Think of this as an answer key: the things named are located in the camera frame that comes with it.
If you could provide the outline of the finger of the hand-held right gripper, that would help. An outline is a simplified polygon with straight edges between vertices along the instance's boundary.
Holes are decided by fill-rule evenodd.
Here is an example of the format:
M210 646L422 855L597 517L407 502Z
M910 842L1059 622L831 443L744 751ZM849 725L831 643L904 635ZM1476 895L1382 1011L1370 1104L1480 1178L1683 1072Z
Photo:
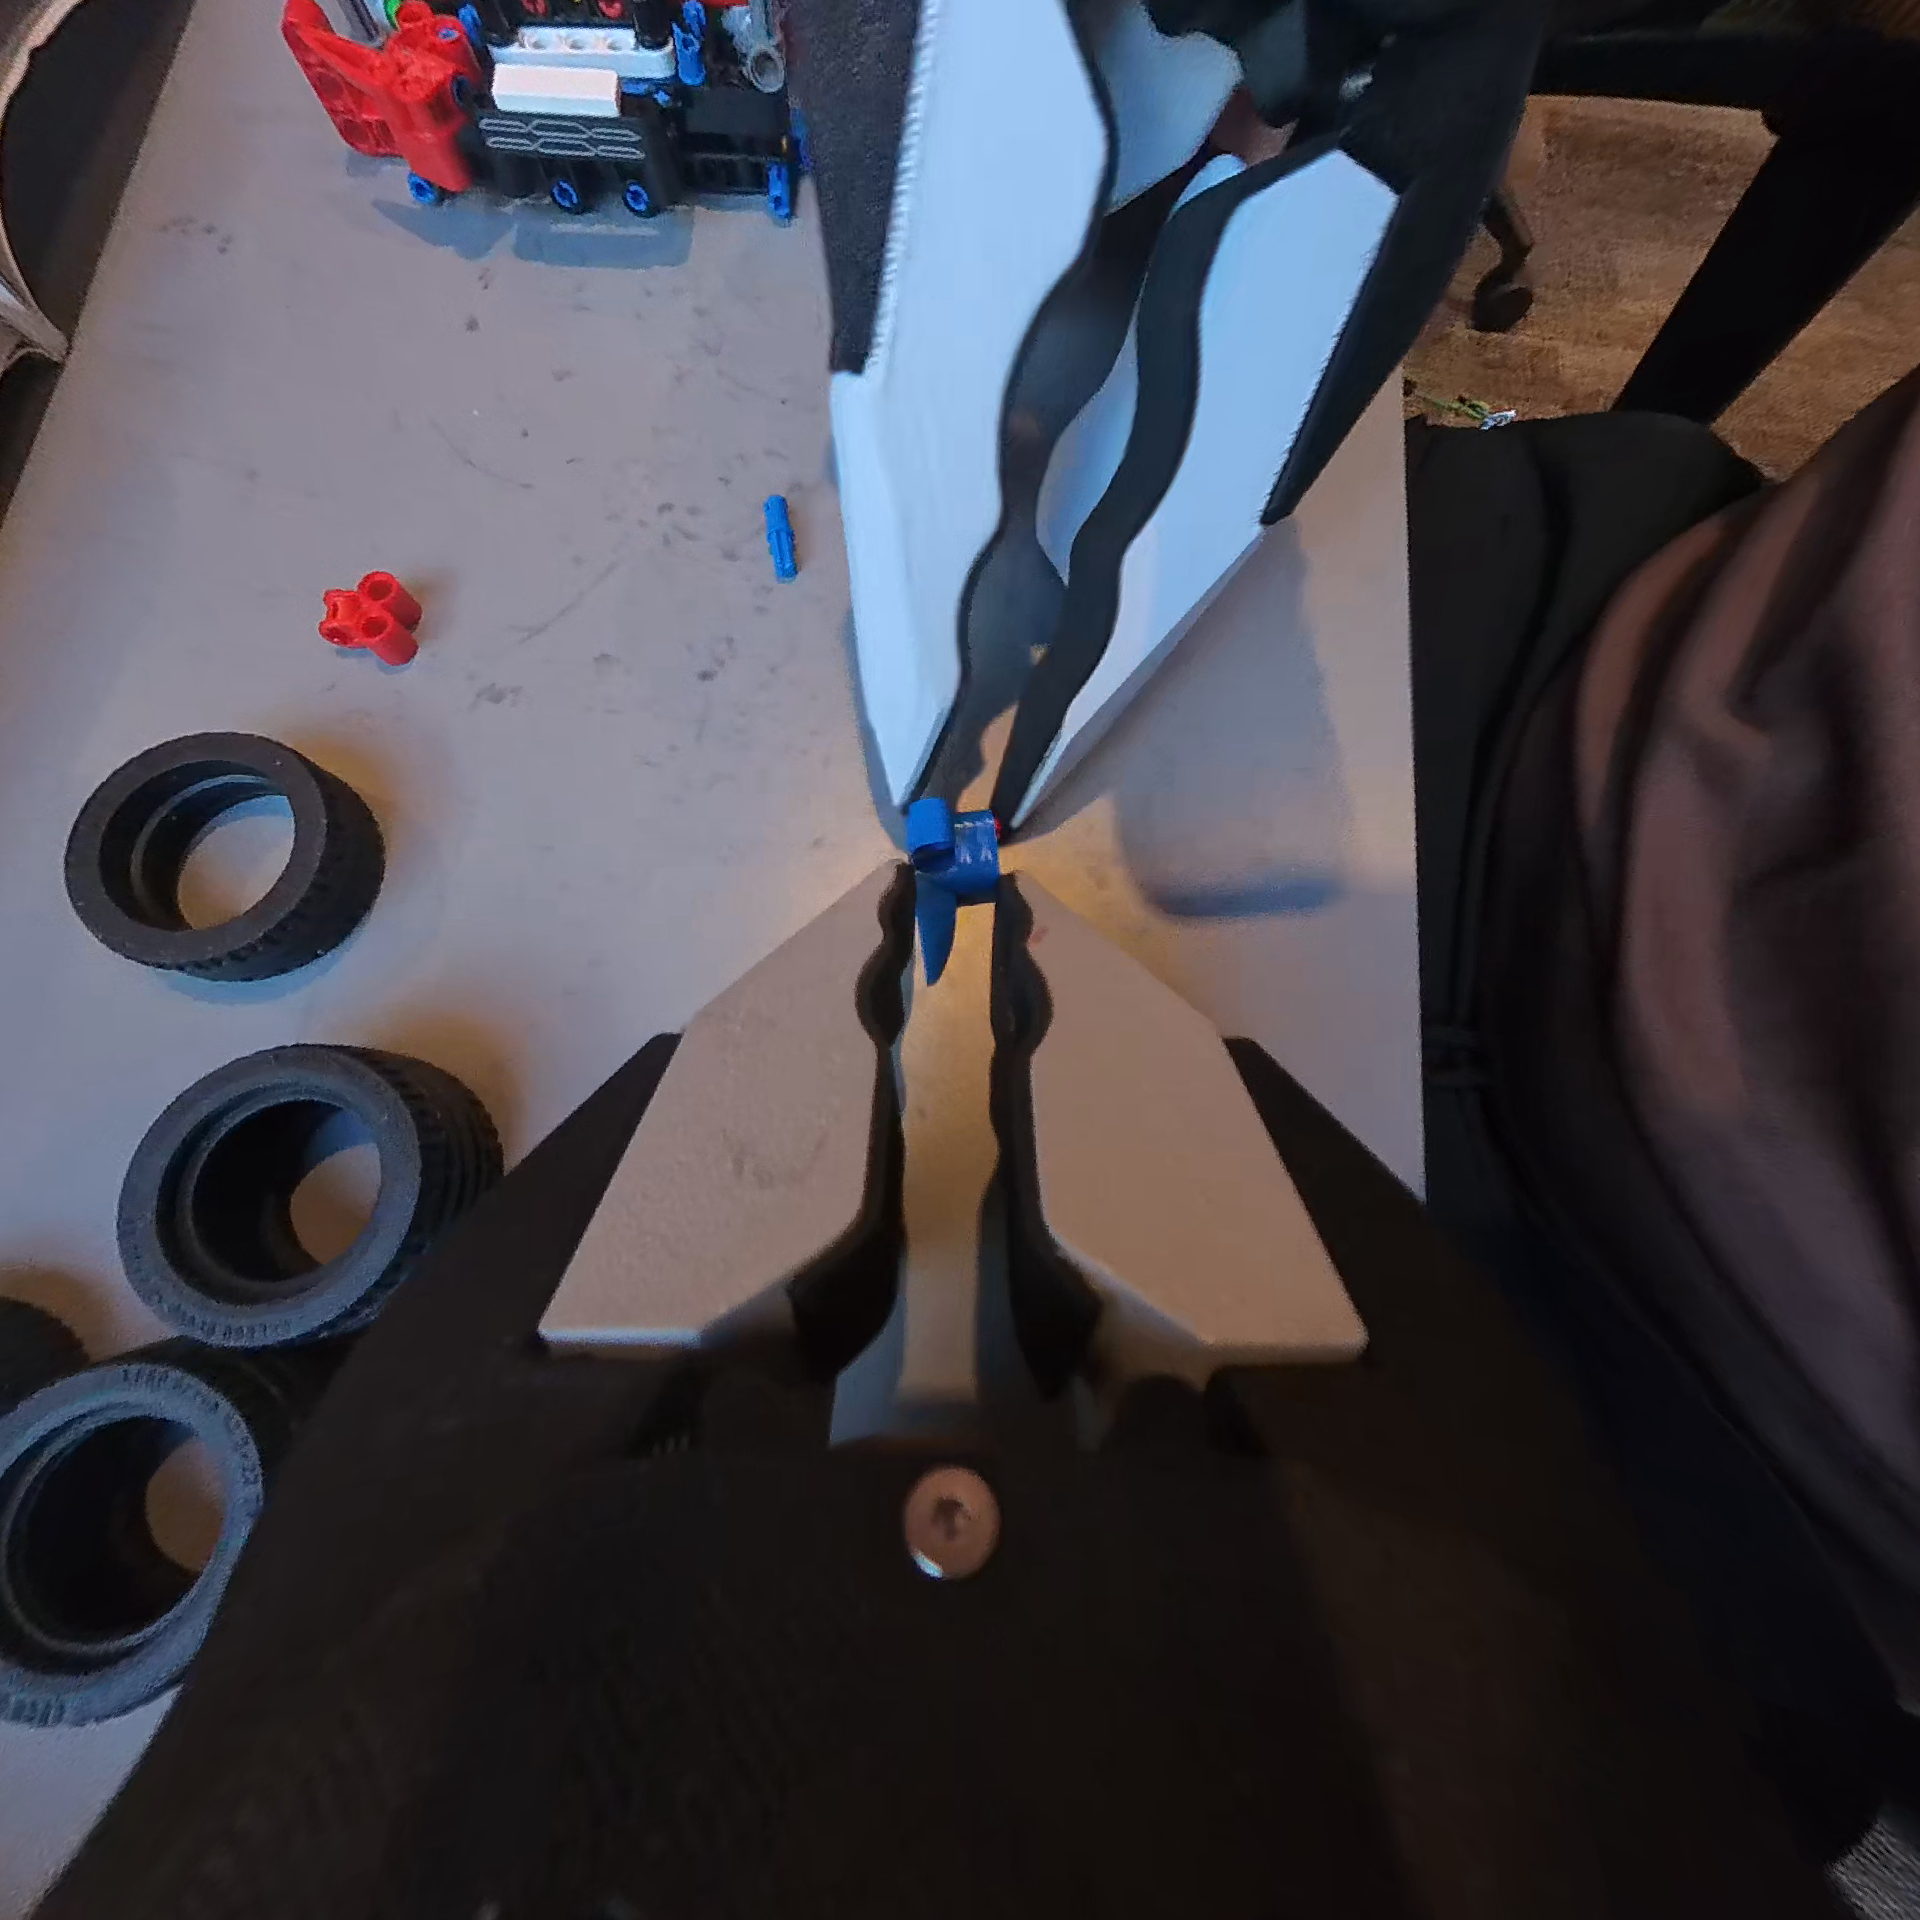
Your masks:
M1035 539L1064 586L992 790L1018 832L1266 539L1397 197L1327 140L1207 161L1106 379L1053 447Z
M1092 242L1111 117L1071 5L922 5L870 344L828 416L851 652L897 813L961 702L1021 352Z

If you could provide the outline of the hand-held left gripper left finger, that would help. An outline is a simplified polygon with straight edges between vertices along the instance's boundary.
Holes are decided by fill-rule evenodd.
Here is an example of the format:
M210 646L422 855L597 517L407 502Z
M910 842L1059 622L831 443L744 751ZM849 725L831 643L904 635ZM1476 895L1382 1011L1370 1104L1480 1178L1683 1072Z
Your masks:
M792 1353L825 1380L899 1282L913 876L881 862L711 998L543 1309L554 1353Z

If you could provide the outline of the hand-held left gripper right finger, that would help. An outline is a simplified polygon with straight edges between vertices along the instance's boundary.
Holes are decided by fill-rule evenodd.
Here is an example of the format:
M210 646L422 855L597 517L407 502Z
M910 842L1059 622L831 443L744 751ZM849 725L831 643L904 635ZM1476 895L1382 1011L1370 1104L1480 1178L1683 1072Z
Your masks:
M1366 1353L1225 1039L1021 876L996 893L990 1029L1009 1312L1041 1394Z

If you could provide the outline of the blue pointed brick assembly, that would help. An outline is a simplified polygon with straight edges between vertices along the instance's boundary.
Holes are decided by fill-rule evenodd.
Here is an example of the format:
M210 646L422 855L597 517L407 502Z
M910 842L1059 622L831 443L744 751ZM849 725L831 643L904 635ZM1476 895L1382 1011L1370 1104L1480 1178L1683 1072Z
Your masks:
M959 913L996 902L998 823L990 810L956 810L937 796L922 796L906 809L904 848L916 876L923 983L932 988L948 971Z

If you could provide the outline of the grey desk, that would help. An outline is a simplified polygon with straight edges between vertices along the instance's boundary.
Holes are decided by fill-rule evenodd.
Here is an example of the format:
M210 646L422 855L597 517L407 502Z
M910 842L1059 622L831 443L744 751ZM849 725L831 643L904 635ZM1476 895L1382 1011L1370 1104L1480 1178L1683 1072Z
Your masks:
M516 1161L889 851L809 198L414 219L275 21L189 13L4 520L4 1296L93 1355L158 1337L117 1195L210 1069L406 1053ZM1014 860L1420 1193L1403 498L1391 376ZM426 605L396 673L317 639L368 569ZM69 907L87 795L206 731L296 747L385 831L313 969L181 983Z

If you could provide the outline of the black office chair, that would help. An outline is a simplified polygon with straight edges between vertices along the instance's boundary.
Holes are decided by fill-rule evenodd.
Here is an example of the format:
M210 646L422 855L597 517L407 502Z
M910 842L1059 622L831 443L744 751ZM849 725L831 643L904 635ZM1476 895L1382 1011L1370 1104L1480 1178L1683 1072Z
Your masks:
M1759 114L1772 149L1612 409L1714 425L1917 201L1915 5L1547 5L1529 92Z

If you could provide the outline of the toy brick car model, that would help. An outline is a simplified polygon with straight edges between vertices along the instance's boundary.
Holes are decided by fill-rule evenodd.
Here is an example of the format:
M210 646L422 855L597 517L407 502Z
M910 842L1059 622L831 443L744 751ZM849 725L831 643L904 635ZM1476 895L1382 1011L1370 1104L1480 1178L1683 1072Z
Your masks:
M786 5L286 2L280 32L347 151L420 206L798 212Z

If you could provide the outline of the wide black rubber tyre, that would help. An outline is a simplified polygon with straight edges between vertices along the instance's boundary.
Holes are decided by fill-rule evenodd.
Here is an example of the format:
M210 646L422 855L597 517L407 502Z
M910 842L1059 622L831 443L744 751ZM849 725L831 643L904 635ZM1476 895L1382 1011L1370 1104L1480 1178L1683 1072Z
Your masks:
M128 1717L179 1686L324 1379L188 1339L91 1363L2 1420L2 1717L37 1731ZM188 1569L147 1490L200 1446L217 1529Z
M292 1199L332 1121L355 1122L378 1185L329 1260L299 1241ZM233 1353L364 1333L435 1242L503 1177L479 1099L414 1057L290 1044L181 1090L137 1142L115 1201L128 1286L171 1333Z

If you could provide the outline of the small red connector brick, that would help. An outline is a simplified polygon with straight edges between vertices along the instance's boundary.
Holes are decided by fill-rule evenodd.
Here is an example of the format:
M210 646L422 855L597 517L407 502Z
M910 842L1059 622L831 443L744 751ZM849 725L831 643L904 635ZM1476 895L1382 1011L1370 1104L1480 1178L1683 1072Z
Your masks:
M342 654L407 667L420 654L422 605L385 570L368 570L349 588L325 588L317 636Z

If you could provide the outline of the person's brown shirt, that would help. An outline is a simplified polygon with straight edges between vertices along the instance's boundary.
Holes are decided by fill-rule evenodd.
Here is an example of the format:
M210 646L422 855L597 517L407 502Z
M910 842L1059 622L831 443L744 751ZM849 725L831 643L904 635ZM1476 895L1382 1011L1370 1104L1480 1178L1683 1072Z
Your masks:
M1637 560L1492 842L1501 1144L1812 1532L1915 1714L1917 395Z

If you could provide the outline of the narrow black rubber tyre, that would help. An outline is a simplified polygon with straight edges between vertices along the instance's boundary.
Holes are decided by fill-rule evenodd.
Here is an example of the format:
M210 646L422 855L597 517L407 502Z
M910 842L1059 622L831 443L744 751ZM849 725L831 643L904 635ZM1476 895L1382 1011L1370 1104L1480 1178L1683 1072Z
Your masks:
M189 925L179 876L204 831L237 809L288 806L282 872L249 907ZM370 915L385 870L372 806L294 747L256 733L192 733L114 769L78 810L61 855L85 933L141 969L215 985L294 975L340 949Z
M2 1417L87 1367L81 1339L51 1311L2 1298Z

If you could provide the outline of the open instruction book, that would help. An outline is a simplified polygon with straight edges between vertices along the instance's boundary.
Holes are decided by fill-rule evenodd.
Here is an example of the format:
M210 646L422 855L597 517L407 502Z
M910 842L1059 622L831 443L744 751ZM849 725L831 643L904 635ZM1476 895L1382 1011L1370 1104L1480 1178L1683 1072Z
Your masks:
M66 361L189 13L188 2L2 7L6 370Z

